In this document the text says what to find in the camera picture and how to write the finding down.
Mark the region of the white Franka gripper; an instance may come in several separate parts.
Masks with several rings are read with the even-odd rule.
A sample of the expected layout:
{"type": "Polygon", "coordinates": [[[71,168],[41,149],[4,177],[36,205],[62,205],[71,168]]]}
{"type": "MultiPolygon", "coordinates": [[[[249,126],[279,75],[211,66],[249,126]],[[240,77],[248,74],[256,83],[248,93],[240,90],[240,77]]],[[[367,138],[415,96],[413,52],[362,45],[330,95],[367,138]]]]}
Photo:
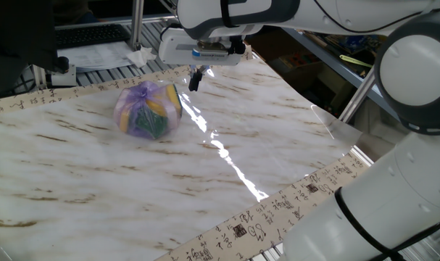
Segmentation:
{"type": "Polygon", "coordinates": [[[160,35],[159,58],[170,65],[202,65],[190,74],[189,91],[198,91],[209,65],[237,65],[242,36],[192,39],[182,28],[165,28],[160,35]]]}

